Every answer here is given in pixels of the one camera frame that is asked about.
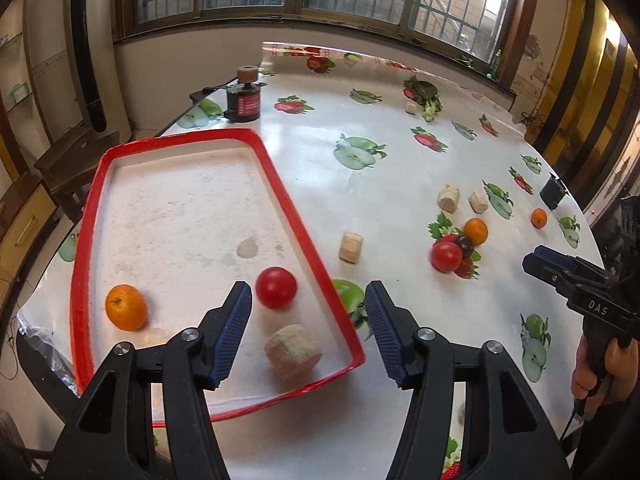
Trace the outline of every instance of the window sill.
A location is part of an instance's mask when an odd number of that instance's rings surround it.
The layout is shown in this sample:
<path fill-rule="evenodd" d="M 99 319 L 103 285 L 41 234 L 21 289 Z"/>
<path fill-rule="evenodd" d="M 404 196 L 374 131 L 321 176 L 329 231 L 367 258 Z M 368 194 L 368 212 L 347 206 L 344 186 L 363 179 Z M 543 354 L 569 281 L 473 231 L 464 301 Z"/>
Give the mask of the window sill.
<path fill-rule="evenodd" d="M 180 32 L 183 30 L 187 30 L 189 28 L 200 28 L 200 27 L 232 27 L 234 25 L 245 25 L 245 24 L 260 24 L 265 26 L 273 26 L 273 25 L 290 25 L 290 24 L 303 24 L 311 27 L 321 27 L 321 28 L 340 28 L 340 29 L 348 29 L 349 31 L 358 34 L 369 36 L 370 38 L 375 38 L 376 40 L 382 40 L 387 43 L 392 44 L 395 47 L 401 47 L 409 50 L 413 54 L 424 54 L 429 56 L 437 61 L 443 63 L 448 68 L 454 69 L 456 72 L 472 77 L 477 81 L 491 87 L 494 91 L 499 92 L 504 95 L 511 103 L 516 99 L 516 93 L 503 85 L 499 81 L 495 79 L 491 79 L 487 77 L 485 74 L 478 72 L 473 68 L 465 66 L 459 61 L 445 56 L 444 54 L 440 54 L 426 46 L 421 41 L 412 40 L 410 38 L 406 38 L 400 35 L 394 35 L 384 30 L 377 30 L 372 28 L 364 28 L 362 25 L 351 25 L 348 22 L 335 22 L 322 20 L 319 18 L 309 18 L 307 16 L 286 16 L 286 15 L 274 15 L 274 16 L 243 16 L 243 17 L 224 17 L 224 18 L 200 18 L 194 20 L 191 23 L 176 23 L 175 25 L 167 25 L 164 27 L 153 28 L 151 30 L 146 30 L 144 32 L 137 32 L 126 38 L 121 40 L 117 40 L 114 44 L 126 44 L 132 43 L 134 41 L 138 41 L 144 38 L 148 38 L 150 36 L 162 36 L 165 34 L 175 34 L 176 32 Z"/>

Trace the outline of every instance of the tray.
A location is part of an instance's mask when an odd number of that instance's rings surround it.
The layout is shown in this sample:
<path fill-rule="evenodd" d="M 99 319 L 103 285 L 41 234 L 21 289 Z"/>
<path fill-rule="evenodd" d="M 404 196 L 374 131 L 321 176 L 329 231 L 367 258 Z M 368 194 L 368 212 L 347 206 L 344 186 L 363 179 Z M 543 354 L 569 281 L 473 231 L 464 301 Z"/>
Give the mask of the tray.
<path fill-rule="evenodd" d="M 206 392 L 211 420 L 243 415 L 318 388 L 364 362 L 348 315 L 260 137 L 245 128 L 131 142 L 100 160 L 86 203 L 72 275 L 71 349 L 81 391 L 119 341 L 166 342 L 222 304 L 236 280 L 254 286 L 266 267 L 298 280 L 284 312 L 254 307 L 231 374 Z M 114 327 L 104 311 L 112 286 L 129 283 L 149 306 L 138 332 Z M 281 381 L 264 355 L 269 336 L 302 323 L 322 359 L 308 376 Z M 152 387 L 162 426 L 162 392 Z"/>

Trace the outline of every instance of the red tray rim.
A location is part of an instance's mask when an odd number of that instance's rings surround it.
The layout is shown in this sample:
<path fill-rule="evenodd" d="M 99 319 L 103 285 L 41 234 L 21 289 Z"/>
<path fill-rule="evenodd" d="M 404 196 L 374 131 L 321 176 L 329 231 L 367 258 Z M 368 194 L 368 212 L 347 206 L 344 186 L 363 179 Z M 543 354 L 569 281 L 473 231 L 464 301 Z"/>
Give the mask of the red tray rim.
<path fill-rule="evenodd" d="M 247 413 L 272 406 L 285 399 L 310 392 L 311 390 L 319 388 L 327 382 L 344 375 L 348 371 L 353 370 L 364 363 L 365 353 L 360 343 L 360 338 L 356 334 L 353 324 L 351 323 L 351 319 L 342 307 L 340 297 L 338 297 L 338 293 L 334 289 L 329 274 L 324 268 L 324 264 L 322 263 L 309 234 L 306 232 L 305 225 L 293 205 L 293 201 L 291 200 L 289 193 L 287 193 L 284 184 L 278 176 L 278 172 L 276 171 L 273 162 L 271 161 L 271 157 L 264 147 L 262 139 L 250 128 L 199 130 L 196 132 L 187 132 L 184 134 L 137 140 L 127 144 L 121 144 L 107 150 L 100 158 L 100 162 L 98 163 L 98 168 L 95 172 L 94 180 L 91 184 L 89 195 L 86 200 L 84 215 L 82 216 L 82 224 L 78 239 L 78 250 L 76 251 L 76 260 L 71 277 L 69 306 L 71 355 L 76 383 L 78 384 L 78 391 L 80 393 L 85 390 L 94 376 L 94 361 L 91 353 L 88 311 L 90 257 L 93 245 L 95 221 L 98 212 L 98 203 L 100 202 L 102 188 L 104 187 L 104 181 L 110 165 L 117 158 L 127 155 L 135 155 L 137 153 L 178 146 L 180 144 L 222 139 L 239 140 L 251 148 L 257 156 L 265 176 L 271 185 L 271 189 L 273 189 L 274 195 L 280 203 L 280 207 L 282 208 L 287 221 L 289 221 L 289 224 L 291 225 L 291 229 L 298 244 L 300 245 L 302 253 L 305 255 L 309 267 L 318 282 L 320 290 L 327 300 L 332 314 L 334 314 L 335 320 L 338 323 L 338 327 L 342 332 L 342 336 L 347 343 L 353 359 L 350 364 L 330 376 L 324 377 L 318 381 L 280 396 L 273 397 L 273 399 L 265 400 L 264 402 L 258 402 L 257 404 L 244 408 L 237 408 L 235 410 L 229 410 L 228 412 L 211 415 L 211 421 L 215 422 L 217 420 L 226 420 L 228 418 L 245 415 Z M 154 422 L 153 426 L 155 428 L 162 428 L 164 427 L 164 421 Z"/>

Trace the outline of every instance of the drawer handle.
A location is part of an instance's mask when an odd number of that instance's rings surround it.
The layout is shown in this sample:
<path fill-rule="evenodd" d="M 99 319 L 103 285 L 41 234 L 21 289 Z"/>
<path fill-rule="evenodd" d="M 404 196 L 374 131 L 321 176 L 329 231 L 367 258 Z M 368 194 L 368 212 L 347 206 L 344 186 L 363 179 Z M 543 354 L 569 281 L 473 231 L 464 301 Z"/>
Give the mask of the drawer handle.
<path fill-rule="evenodd" d="M 36 215 L 32 215 L 31 216 L 31 220 L 29 220 L 29 223 L 27 224 L 27 227 L 25 227 L 24 231 L 22 231 L 22 234 L 20 235 L 20 238 L 18 238 L 17 242 L 14 244 L 14 247 L 17 247 L 18 245 L 20 245 L 20 242 L 24 238 L 24 235 L 27 234 L 27 231 L 29 230 L 29 227 L 31 227 L 31 224 L 33 224 L 35 221 L 36 221 Z"/>

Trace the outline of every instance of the bottle label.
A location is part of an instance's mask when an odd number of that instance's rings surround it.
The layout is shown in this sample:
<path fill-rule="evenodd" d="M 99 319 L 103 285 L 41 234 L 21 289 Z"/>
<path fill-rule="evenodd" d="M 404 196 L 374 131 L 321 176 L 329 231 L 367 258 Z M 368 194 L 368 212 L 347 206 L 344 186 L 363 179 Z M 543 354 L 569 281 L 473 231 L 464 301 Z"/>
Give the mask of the bottle label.
<path fill-rule="evenodd" d="M 238 96 L 238 115 L 247 117 L 260 112 L 260 94 Z"/>

